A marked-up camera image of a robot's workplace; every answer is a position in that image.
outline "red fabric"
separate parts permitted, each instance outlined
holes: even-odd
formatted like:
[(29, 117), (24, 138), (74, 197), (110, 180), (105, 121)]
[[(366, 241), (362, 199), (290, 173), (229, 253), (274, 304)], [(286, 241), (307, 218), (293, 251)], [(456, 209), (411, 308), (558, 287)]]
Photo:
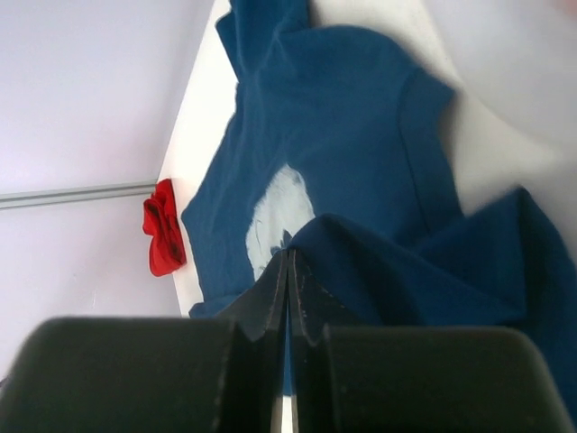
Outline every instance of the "red fabric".
[(151, 197), (144, 201), (142, 230), (152, 236), (149, 257), (153, 275), (166, 275), (187, 262), (172, 180), (159, 182)]

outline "white patch on shirt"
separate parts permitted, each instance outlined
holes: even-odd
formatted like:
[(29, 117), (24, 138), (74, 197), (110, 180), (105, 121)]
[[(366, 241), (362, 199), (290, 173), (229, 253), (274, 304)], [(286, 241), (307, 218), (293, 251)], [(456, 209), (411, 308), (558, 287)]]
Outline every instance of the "white patch on shirt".
[(246, 252), (255, 281), (269, 264), (273, 250), (286, 246), (283, 244), (285, 232), (294, 236), (314, 217), (305, 180), (298, 171), (283, 166), (254, 208), (246, 234)]

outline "folded red cloth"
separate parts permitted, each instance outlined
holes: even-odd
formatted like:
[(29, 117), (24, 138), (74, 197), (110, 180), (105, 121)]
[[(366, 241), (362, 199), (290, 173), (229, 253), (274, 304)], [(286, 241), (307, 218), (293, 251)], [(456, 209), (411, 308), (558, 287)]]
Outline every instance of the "folded red cloth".
[(142, 230), (152, 236), (149, 258), (153, 275), (166, 275), (187, 262), (172, 180), (159, 182), (151, 197), (144, 201)]

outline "white plastic container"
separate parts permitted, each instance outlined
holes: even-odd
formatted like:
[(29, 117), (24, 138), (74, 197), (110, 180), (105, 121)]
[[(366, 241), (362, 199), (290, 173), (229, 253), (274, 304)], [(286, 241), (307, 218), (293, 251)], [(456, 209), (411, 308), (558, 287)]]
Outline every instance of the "white plastic container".
[(518, 129), (577, 150), (577, 0), (424, 0), (463, 82)]

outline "blue cloth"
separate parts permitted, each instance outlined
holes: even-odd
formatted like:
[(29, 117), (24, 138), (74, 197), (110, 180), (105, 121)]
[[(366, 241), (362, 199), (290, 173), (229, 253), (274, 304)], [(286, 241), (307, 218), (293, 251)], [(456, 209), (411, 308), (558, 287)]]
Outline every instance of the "blue cloth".
[(452, 91), (389, 38), (311, 29), (306, 0), (235, 0), (217, 25), (236, 113), (182, 215), (214, 315), (279, 248), (369, 324), (507, 326), (577, 417), (577, 284), (523, 189), (465, 217), (436, 137)]

